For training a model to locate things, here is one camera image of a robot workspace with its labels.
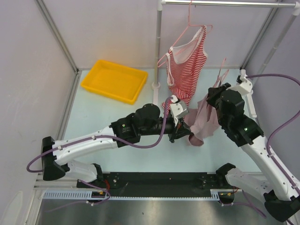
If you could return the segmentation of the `pale pink tank top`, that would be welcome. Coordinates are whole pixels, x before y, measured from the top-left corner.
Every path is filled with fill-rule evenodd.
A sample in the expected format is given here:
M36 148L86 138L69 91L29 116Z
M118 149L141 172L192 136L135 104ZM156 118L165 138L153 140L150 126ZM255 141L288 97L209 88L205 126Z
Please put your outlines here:
M189 114L184 118L192 132L187 138L189 145L202 146L204 139L213 136L220 127L216 109L207 103L207 97L208 94L198 102L197 109L189 109Z

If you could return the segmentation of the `red white striped tank top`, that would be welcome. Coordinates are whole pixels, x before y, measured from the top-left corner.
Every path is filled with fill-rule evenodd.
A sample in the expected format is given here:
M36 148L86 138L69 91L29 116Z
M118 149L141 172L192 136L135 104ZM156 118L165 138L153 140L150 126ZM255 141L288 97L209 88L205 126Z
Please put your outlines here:
M204 49L207 27L202 26L192 39L180 46L172 46L165 54L167 85L170 92L189 106L199 75L208 55Z

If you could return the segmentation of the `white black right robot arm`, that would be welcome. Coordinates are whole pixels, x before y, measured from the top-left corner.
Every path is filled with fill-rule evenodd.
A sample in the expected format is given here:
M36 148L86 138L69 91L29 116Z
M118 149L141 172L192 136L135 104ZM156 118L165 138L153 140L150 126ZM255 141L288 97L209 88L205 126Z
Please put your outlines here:
M217 112L227 137L255 162L266 178L256 179L227 163L220 167L216 182L221 188L240 188L260 200L277 221L285 222L300 210L300 182L272 150L258 124L244 114L244 100L230 84L209 88L207 103Z

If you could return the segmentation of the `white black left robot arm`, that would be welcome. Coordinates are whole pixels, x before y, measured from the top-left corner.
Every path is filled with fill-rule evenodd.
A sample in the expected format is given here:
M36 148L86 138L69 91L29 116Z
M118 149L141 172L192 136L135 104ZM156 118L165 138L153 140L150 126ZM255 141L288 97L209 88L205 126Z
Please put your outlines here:
M160 109L154 104L146 104L127 117L121 118L109 126L71 140L54 140L45 137L42 140L42 152L53 150L42 157L43 180L53 181L63 177L83 180L97 188L103 184L101 167L97 164L85 164L77 161L99 150L110 150L124 146L138 147L141 136L168 135L174 142L192 132L184 122L188 109L184 102L179 101L160 116Z

